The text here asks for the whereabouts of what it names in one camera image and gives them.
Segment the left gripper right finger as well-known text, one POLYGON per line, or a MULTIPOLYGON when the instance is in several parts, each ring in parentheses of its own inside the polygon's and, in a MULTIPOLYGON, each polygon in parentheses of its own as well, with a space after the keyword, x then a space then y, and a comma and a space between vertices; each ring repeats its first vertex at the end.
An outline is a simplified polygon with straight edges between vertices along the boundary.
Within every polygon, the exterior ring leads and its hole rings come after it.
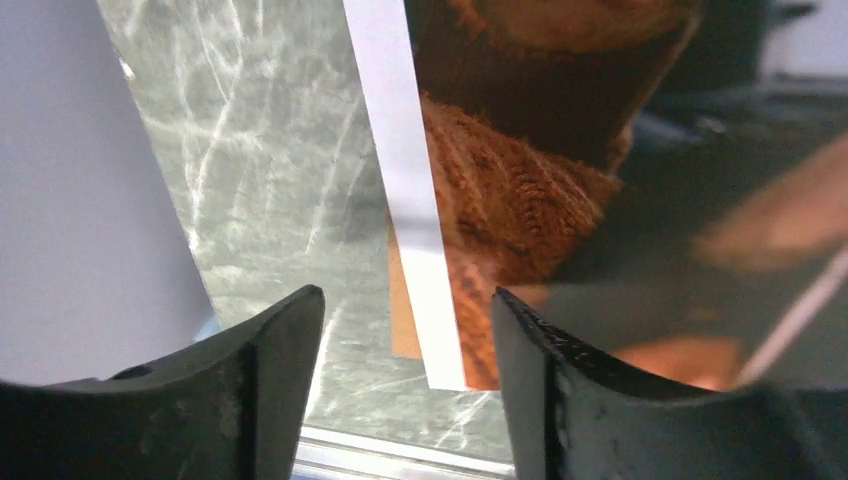
POLYGON ((510 291, 492 328, 520 479, 843 479, 847 392, 716 393, 620 361, 510 291))

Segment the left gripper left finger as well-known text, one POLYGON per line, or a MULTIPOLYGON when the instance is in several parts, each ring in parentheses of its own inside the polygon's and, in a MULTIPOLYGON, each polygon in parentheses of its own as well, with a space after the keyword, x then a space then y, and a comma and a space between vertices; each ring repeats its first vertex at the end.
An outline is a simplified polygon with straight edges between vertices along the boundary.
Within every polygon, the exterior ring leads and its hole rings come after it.
POLYGON ((1 386, 5 479, 286 479, 321 342, 323 291, 106 380, 1 386))

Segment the glossy photo print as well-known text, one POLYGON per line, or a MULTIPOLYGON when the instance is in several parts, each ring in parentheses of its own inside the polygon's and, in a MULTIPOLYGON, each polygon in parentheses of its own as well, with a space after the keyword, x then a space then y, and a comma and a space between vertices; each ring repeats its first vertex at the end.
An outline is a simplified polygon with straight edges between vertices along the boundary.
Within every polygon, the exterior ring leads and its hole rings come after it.
POLYGON ((348 1, 429 387, 499 288, 651 372, 843 383, 843 1, 348 1))

